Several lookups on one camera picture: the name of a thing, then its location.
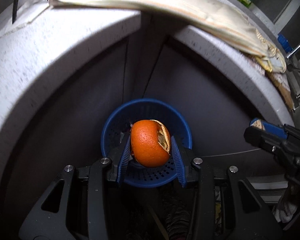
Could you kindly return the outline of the blue plastic waste basket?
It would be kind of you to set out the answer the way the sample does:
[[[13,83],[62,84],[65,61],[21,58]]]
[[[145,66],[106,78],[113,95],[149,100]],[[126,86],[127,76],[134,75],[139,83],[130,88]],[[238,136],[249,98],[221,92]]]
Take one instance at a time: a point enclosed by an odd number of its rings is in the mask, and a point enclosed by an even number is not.
[[[184,117],[172,106],[157,99],[136,99],[127,102],[111,113],[106,120],[101,134],[101,152],[107,157],[111,150],[120,145],[123,135],[129,131],[130,124],[152,119],[163,123],[171,136],[191,149],[192,134]],[[153,188],[165,185],[177,178],[174,161],[169,159],[160,167],[146,168],[135,160],[130,160],[125,174],[126,184]]]

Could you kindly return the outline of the orange peel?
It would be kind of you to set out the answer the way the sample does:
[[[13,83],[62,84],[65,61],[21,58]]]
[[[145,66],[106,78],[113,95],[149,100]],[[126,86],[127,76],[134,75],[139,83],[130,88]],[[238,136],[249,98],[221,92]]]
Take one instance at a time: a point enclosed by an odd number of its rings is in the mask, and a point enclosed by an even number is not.
[[[170,158],[171,136],[158,120],[140,120],[130,134],[132,155],[144,167],[159,167]]]

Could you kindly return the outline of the yellow striped cloth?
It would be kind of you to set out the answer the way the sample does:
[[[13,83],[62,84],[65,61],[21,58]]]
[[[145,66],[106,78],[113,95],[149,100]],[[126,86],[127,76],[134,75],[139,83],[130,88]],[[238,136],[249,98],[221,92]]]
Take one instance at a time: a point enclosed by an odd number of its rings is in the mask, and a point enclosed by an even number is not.
[[[270,73],[284,73],[281,51],[262,36],[246,16],[218,0],[48,0],[49,5],[131,9],[159,12],[181,18],[253,56]]]

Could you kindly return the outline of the checkered brown cloth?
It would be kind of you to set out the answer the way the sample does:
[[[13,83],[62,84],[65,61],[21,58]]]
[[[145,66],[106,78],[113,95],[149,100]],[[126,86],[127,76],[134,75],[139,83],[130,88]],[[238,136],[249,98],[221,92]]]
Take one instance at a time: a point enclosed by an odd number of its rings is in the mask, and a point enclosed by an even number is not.
[[[285,102],[289,111],[293,110],[293,99],[291,96],[290,86],[288,79],[285,74],[269,72],[267,64],[261,61],[258,57],[244,53],[243,54],[250,62],[250,64],[256,68],[263,76],[266,76],[271,83],[275,86],[277,91],[280,93],[283,101]]]

